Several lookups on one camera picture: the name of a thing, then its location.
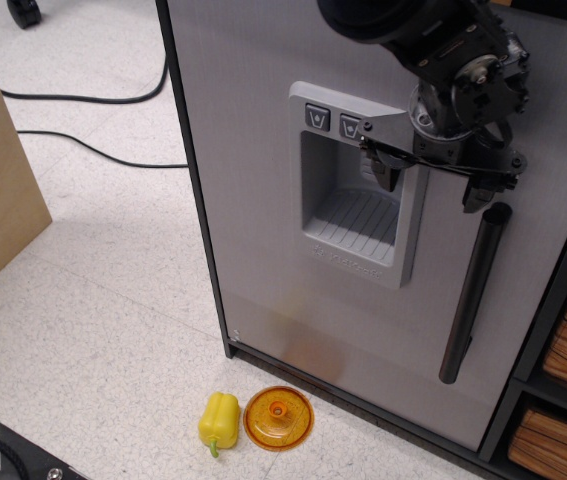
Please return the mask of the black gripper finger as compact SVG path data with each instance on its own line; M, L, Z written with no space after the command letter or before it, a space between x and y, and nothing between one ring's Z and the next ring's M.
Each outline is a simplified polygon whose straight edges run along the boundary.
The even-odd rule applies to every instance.
M368 157L377 183L384 190L393 192L402 172L399 159L384 152L371 153Z
M495 195L495 184L491 177L471 177L463 195L463 212L477 213L488 205Z

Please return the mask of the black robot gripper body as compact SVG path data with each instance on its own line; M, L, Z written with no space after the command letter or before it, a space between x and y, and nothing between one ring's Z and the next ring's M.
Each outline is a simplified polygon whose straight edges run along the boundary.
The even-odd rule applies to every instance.
M511 147L488 147L472 133L436 134L425 114L416 119L408 113L367 117L359 121L357 134L368 159L371 153L384 152L399 159L402 171L420 165L467 180L491 177L495 193L513 189L527 168L526 158Z

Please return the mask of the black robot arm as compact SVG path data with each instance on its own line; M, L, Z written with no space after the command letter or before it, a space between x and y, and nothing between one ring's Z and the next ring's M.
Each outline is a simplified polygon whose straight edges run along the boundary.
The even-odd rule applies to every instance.
M463 209L475 213L516 186L526 167L508 118L524 112L529 54L486 1L321 1L338 34L378 44L419 83L407 117L359 121L359 147L391 191L415 165L467 178Z

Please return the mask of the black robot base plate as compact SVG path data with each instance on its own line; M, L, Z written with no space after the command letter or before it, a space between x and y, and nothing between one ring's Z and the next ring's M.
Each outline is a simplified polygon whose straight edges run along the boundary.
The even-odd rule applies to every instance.
M1 452L1 467L11 473L17 473L13 457L19 466L25 468L29 479L48 479L52 470L59 470L59 479L85 480L83 475L70 464L52 455L21 434L0 423L0 442L8 448L8 454Z

